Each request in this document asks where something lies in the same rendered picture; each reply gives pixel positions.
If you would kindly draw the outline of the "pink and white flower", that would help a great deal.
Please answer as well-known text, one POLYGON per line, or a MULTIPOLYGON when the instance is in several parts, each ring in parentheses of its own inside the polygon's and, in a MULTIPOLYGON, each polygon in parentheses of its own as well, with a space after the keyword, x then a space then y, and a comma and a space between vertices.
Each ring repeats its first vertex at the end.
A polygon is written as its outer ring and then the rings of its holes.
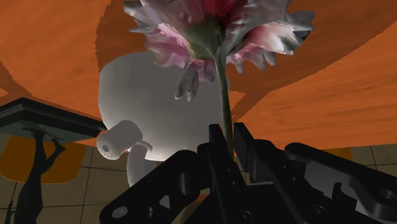
POLYGON ((313 11, 288 13, 292 0, 134 0, 123 10, 131 31, 146 36, 145 47, 160 67, 183 71, 176 99, 197 94, 201 81, 219 80, 223 134, 232 144, 232 114, 226 65, 243 73, 245 60, 258 69, 275 65, 276 54, 293 55, 314 30, 313 11))

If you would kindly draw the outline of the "white toilet paper roll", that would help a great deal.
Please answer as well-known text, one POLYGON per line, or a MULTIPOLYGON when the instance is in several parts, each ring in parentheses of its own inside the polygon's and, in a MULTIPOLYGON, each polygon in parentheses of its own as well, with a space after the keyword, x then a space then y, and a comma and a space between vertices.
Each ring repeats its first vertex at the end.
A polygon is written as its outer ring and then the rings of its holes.
POLYGON ((99 153, 108 160, 118 160, 120 156, 143 139, 139 127, 130 120, 122 120, 97 138, 99 153))

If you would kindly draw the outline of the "black side table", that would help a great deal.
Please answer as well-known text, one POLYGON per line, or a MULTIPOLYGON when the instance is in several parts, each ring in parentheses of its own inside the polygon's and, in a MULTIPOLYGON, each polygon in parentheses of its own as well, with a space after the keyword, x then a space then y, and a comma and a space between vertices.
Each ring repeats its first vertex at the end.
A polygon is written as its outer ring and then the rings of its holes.
POLYGON ((4 224, 37 224, 43 209, 41 176, 46 173, 65 148, 61 141, 81 141, 105 131, 105 125, 93 118, 21 97, 0 106, 0 128, 18 124, 34 139, 32 168, 22 187, 16 209, 10 202, 4 224))

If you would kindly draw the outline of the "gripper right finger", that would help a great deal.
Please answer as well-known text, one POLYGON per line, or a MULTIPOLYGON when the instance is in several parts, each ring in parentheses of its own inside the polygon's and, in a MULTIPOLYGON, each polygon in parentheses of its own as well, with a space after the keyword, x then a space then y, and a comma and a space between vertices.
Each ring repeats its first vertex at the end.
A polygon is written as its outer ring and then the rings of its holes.
POLYGON ((283 150, 234 125, 234 145, 254 183, 273 182, 297 224, 397 222, 397 177, 302 143, 283 150), (331 169, 332 196, 310 185, 307 165, 331 169))

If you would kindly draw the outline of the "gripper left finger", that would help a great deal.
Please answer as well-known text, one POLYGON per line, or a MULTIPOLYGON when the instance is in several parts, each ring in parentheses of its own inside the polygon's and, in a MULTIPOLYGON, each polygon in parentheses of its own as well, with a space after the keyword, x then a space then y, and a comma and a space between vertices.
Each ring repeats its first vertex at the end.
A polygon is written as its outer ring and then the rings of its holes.
POLYGON ((100 213, 100 224, 171 224, 195 201, 201 190, 210 194, 186 224, 247 224, 240 205, 245 187, 237 164, 217 124, 209 126, 209 142, 197 151, 177 151, 100 213))

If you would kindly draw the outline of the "white toilet paper holder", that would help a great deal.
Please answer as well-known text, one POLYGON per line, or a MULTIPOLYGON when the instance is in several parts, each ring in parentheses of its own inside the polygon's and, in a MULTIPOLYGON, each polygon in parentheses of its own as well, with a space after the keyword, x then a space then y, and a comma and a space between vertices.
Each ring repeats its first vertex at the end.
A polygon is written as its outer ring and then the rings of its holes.
POLYGON ((136 184, 156 167, 155 161, 146 160, 146 154, 151 150, 151 145, 144 141, 138 141, 129 149, 127 158, 127 179, 129 186, 136 184))

